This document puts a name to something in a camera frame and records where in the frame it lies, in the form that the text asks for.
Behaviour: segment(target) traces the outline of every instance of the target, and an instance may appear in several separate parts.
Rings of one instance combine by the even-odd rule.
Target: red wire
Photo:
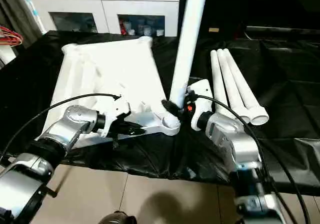
[[[10,29],[0,26],[0,34],[4,37],[0,38],[0,45],[16,46],[22,43],[23,37]]]

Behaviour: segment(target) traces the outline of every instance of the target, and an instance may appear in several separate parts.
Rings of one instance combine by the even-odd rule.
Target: table
[[[0,70],[2,150],[14,132],[29,118],[48,107],[68,43],[94,43],[134,38],[116,34],[50,31],[25,53]],[[153,55],[167,95],[173,76],[178,40],[157,37]],[[207,78],[212,83],[210,51],[229,48],[249,86],[270,120],[254,127],[259,140],[269,144],[288,166],[303,194],[320,196],[320,51],[305,42],[265,40],[198,41],[190,82]],[[14,141],[10,155],[25,150],[42,131],[45,115],[30,124]],[[124,171],[151,178],[184,179],[228,184],[219,150],[204,133],[183,123],[169,137],[153,134],[73,150],[65,164],[100,170]],[[293,192],[279,164],[264,151],[281,192]]]

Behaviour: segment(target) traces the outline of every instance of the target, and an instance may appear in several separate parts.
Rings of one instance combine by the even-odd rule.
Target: glass cabinet door
[[[103,0],[110,33],[176,36],[179,2]]]
[[[118,14],[121,34],[164,36],[165,16]]]
[[[47,31],[108,33],[101,0],[32,0]]]
[[[57,30],[97,33],[92,13],[49,12]]]

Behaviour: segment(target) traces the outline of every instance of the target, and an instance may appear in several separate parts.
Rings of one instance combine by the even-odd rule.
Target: tiled floor
[[[239,218],[230,187],[63,165],[49,186],[56,189],[61,182],[58,197],[46,197],[32,224],[97,224],[115,210],[136,216],[139,224],[234,224]],[[303,224],[295,195],[283,197]],[[320,198],[304,200],[311,223],[319,223]]]

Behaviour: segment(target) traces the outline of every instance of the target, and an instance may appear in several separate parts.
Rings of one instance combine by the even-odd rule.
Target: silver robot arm
[[[121,100],[107,115],[82,106],[70,106],[63,117],[33,141],[0,173],[0,224],[29,223],[49,189],[55,168],[72,149],[80,134],[107,132],[117,116],[129,114],[129,104]]]
[[[198,81],[188,87],[189,95],[212,98],[209,82]],[[245,133],[242,123],[220,113],[213,113],[212,102],[195,98],[191,127],[205,135],[222,153],[230,183],[235,191],[237,212],[243,215],[239,223],[286,224],[280,204],[266,180],[257,143]]]

